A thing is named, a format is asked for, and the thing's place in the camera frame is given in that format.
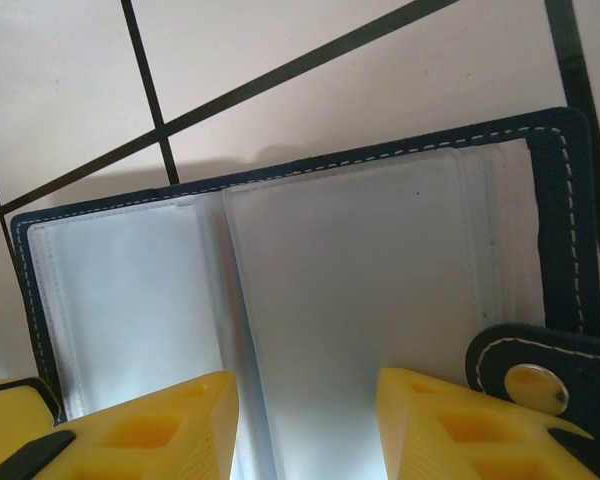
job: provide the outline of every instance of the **black plastic part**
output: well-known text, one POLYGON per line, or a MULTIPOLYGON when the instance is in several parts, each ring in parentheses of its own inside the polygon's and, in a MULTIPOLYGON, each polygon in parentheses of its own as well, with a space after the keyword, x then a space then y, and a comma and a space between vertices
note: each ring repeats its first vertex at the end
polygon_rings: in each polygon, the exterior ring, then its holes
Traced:
POLYGON ((58 421, 62 408, 44 380, 39 377, 28 377, 14 380, 13 382, 0 383, 0 391, 18 387, 31 387, 36 390, 42 400, 44 400, 54 420, 58 421))
POLYGON ((75 438, 71 430, 61 430, 32 440, 0 464, 0 480, 31 480, 75 438))
POLYGON ((561 428, 550 428, 549 434, 600 478, 600 444, 598 442, 561 428))

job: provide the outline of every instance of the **tile floor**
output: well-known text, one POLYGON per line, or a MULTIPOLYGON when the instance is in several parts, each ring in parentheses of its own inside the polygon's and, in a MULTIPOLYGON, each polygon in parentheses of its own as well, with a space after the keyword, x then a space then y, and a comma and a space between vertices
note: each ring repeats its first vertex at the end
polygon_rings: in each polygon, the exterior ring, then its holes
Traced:
MULTIPOLYGON (((133 0, 165 121, 404 3, 133 0)), ((600 0, 575 6, 600 117, 600 0)), ((190 181, 564 105, 561 85, 542 0, 461 0, 171 145, 190 181)), ((0 0, 2 203, 153 127, 119 3, 0 0)), ((166 184, 154 145, 18 211, 166 184)), ((27 335, 0 228, 0 376, 34 371, 27 335)))

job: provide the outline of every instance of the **white stitching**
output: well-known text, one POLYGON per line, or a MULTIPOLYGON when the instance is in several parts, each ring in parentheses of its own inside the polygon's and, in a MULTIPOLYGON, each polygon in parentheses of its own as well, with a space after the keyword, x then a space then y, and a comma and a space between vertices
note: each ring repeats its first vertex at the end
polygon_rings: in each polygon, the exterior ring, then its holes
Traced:
POLYGON ((485 355, 487 354, 487 352, 489 350, 491 350, 491 348, 495 347, 496 345, 499 345, 501 343, 504 342, 519 342, 525 345, 534 345, 536 347, 540 347, 540 348, 545 348, 547 350, 555 350, 557 352, 560 353, 566 353, 568 355, 575 355, 578 357, 583 357, 583 358, 587 358, 589 360, 600 360, 600 355, 593 355, 591 353, 584 353, 584 352, 579 352, 577 350, 567 350, 566 348, 561 348, 561 347, 554 347, 551 345, 545 345, 544 343, 539 343, 539 342, 533 342, 531 340, 526 340, 524 338, 519 338, 519 337, 504 337, 504 338, 499 338, 498 340, 494 340, 493 342, 489 343, 483 350, 482 352, 480 352, 480 357, 478 358, 478 363, 476 364, 476 375, 477 375, 477 381, 478 381, 478 385, 480 386, 480 389, 485 392, 485 388, 484 385, 482 384, 482 378, 480 375, 480 367, 482 366, 482 362, 484 360, 485 355))
MULTIPOLYGON (((544 131, 544 130, 546 130, 546 128, 547 127, 541 127, 540 126, 540 127, 534 127, 533 130, 534 131, 544 131)), ((526 131, 528 131, 530 129, 531 129, 531 127, 529 127, 529 126, 519 127, 515 132, 516 133, 517 132, 526 132, 526 131)), ((574 209, 573 209, 573 185, 571 183, 571 178, 572 178, 572 174, 571 174, 572 173, 571 172, 571 161, 570 161, 567 149, 566 149, 567 142, 566 142, 566 139, 565 139, 564 135, 562 134, 562 131, 559 128, 556 128, 556 127, 551 127, 550 130, 551 130, 551 132, 559 135, 560 141, 562 142, 562 145, 564 146, 564 148, 562 149, 562 155, 563 155, 563 157, 565 159, 565 162, 566 162, 565 163, 565 168, 566 168, 567 173, 569 175, 569 179, 567 180, 567 190, 569 192, 569 197, 568 197, 568 202, 569 202, 569 220, 570 220, 570 223, 571 223, 571 253, 572 253, 573 260, 574 260, 574 274, 575 274, 574 275, 574 289, 575 289, 575 299, 576 299, 576 303, 578 305, 578 316, 579 316, 579 319, 580 319, 579 329, 582 332, 583 325, 584 325, 584 315, 583 315, 582 307, 581 307, 582 302, 581 302, 581 298, 580 298, 580 288, 579 288, 579 281, 578 281, 578 277, 579 277, 579 260, 578 260, 578 253, 577 253, 577 250, 576 250, 577 238, 576 238, 576 232, 575 232, 575 217, 574 217, 574 209)), ((512 130, 512 129, 506 129, 506 130, 504 130, 504 132, 490 132, 487 135, 489 135, 489 136, 496 136, 496 135, 499 135, 500 133, 503 133, 504 135, 509 135, 509 134, 514 133, 514 130, 512 130)), ((485 137, 485 134, 474 135, 474 136, 471 137, 471 140, 480 140, 480 139, 482 139, 484 137, 485 137)), ((467 142, 468 142, 468 138, 459 138, 459 139, 453 140, 452 143, 455 144, 455 145, 460 145, 460 144, 466 144, 467 142)), ((424 147, 420 147, 420 148, 410 148, 408 150, 408 153, 415 153, 415 152, 424 151, 424 150, 431 149, 431 148, 440 148, 440 147, 446 146, 446 145, 448 145, 450 143, 451 142, 449 142, 449 141, 443 141, 443 142, 439 142, 438 144, 435 144, 435 145, 431 144, 431 145, 425 145, 424 147)), ((396 150, 393 153, 393 156, 398 156, 398 155, 401 155, 403 153, 404 153, 404 150, 396 150)), ((390 156, 390 154, 382 154, 380 156, 382 158, 385 158, 386 156, 390 156)), ((371 156, 371 157, 367 157, 364 161, 368 162, 368 161, 375 160, 375 159, 376 159, 376 156, 371 156)), ((353 163, 361 163, 362 161, 363 160, 356 160, 353 163)), ((333 168, 333 167, 337 167, 337 166, 338 165, 335 164, 335 163, 330 163, 328 165, 328 168, 333 168)), ((305 170, 305 173, 312 172, 312 171, 324 170, 324 168, 325 168, 324 166, 318 166, 318 167, 315 167, 314 169, 305 170)), ((286 176, 297 175, 299 173, 300 172, 293 172, 293 173, 288 174, 286 176)), ((276 175, 273 178, 276 178, 276 179, 277 178, 282 178, 282 175, 276 175)), ((264 180, 256 180, 255 182, 260 183, 262 181, 268 181, 268 180, 271 180, 271 179, 272 179, 272 177, 267 177, 264 180)), ((244 185, 244 184, 245 184, 245 182, 242 182, 242 183, 238 183, 237 185, 244 185)), ((214 192, 214 191, 218 191, 218 190, 224 189, 224 188, 226 188, 226 185, 222 185, 220 187, 213 187, 213 188, 210 188, 208 191, 209 192, 214 192)), ((176 196, 196 195, 198 193, 202 193, 202 192, 206 192, 206 191, 207 190, 183 192, 183 193, 180 193, 180 194, 178 194, 176 196)), ((163 196, 163 197, 145 198, 145 199, 143 199, 141 201, 136 200, 136 201, 133 201, 133 202, 128 202, 128 203, 120 204, 120 205, 116 205, 116 206, 96 208, 96 209, 93 209, 92 211, 93 212, 99 212, 99 211, 111 210, 111 209, 114 209, 114 208, 119 208, 121 206, 136 205, 138 203, 153 202, 153 201, 158 201, 158 200, 164 200, 164 199, 167 199, 167 198, 170 198, 170 197, 164 197, 163 196)), ((31 224, 31 223, 41 223, 41 222, 45 222, 45 221, 48 221, 48 220, 53 220, 53 219, 56 219, 56 218, 66 218, 66 217, 69 217, 69 216, 83 215, 84 213, 86 213, 86 212, 85 211, 81 211, 81 212, 74 212, 74 213, 70 213, 70 214, 65 214, 64 216, 61 216, 61 217, 47 217, 47 218, 40 218, 40 219, 36 219, 36 220, 29 220, 29 221, 20 222, 18 224, 18 226, 16 227, 16 239, 17 239, 17 243, 18 243, 18 249, 19 249, 19 252, 20 252, 20 257, 22 259, 22 265, 24 266, 24 268, 26 268, 26 259, 25 259, 25 256, 24 256, 24 251, 22 249, 22 239, 21 239, 21 236, 20 236, 20 228, 23 225, 28 225, 28 224, 31 224)), ((35 332, 37 334, 37 338, 38 338, 38 351, 39 351, 39 354, 40 354, 40 361, 42 363, 42 367, 44 369, 44 372, 47 375, 47 379, 49 379, 49 377, 48 377, 48 369, 47 369, 46 361, 45 361, 45 358, 44 358, 44 351, 42 349, 42 344, 40 342, 40 335, 39 335, 39 331, 38 331, 38 323, 37 323, 38 322, 38 317, 36 315, 35 308, 33 307, 33 289, 30 287, 30 284, 28 282, 27 282, 27 287, 28 287, 28 294, 29 294, 30 303, 31 303, 31 307, 30 307, 31 319, 33 321, 34 330, 35 330, 35 332)))

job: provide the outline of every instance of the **wallet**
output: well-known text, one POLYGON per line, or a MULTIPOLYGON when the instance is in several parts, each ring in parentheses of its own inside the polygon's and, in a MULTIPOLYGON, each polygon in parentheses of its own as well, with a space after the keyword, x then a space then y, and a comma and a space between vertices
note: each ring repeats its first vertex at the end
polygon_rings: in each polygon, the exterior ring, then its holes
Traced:
POLYGON ((557 376, 600 441, 589 131, 554 108, 18 215, 41 377, 73 419, 238 375, 232 479, 386 478, 383 367, 511 400, 557 376))

